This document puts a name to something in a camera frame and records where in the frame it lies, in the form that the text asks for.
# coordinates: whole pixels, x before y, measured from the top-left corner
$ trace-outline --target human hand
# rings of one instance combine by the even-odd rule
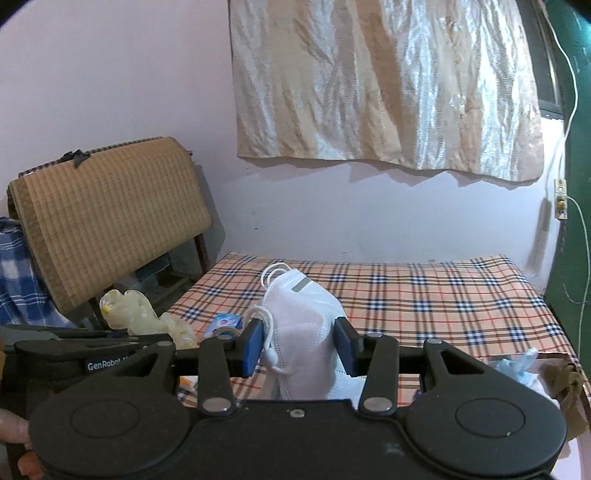
[[[0,408],[0,440],[7,443],[29,443],[29,422],[14,413]],[[30,480],[41,480],[44,477],[41,463],[35,452],[27,452],[18,460],[21,475]]]

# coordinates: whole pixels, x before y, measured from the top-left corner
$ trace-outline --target pink wall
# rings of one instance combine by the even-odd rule
[[[558,226],[540,218],[546,178],[507,188],[378,163],[236,158],[227,15],[223,0],[31,1],[0,30],[0,192],[68,150],[172,135],[203,167],[217,254],[396,262],[504,253],[544,288]],[[560,130],[544,120],[550,151]]]

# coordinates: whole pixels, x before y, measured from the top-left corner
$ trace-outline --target plaid bedsheet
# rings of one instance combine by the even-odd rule
[[[273,262],[285,261],[321,284],[343,305],[360,333],[382,332],[401,345],[440,338],[477,357],[573,349],[558,321],[515,264],[505,256],[438,264],[347,264],[269,259],[230,253],[191,288],[170,313],[191,323],[199,338],[218,313],[242,314],[264,293],[259,279]],[[264,368],[233,378],[237,398],[254,398]],[[418,376],[401,375],[399,405],[409,404]],[[180,389],[180,400],[196,395]]]

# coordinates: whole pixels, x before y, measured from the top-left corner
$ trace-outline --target electrical outlet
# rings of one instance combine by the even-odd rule
[[[568,198],[565,179],[554,179],[554,216],[558,220],[568,218]]]

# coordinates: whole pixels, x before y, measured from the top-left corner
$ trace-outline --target white plastic bag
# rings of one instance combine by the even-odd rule
[[[119,290],[111,290],[101,298],[99,305],[113,329],[127,329],[132,335],[168,333],[179,350],[197,347],[197,338],[190,325],[169,313],[158,318],[150,301],[140,291],[128,290],[122,294]]]

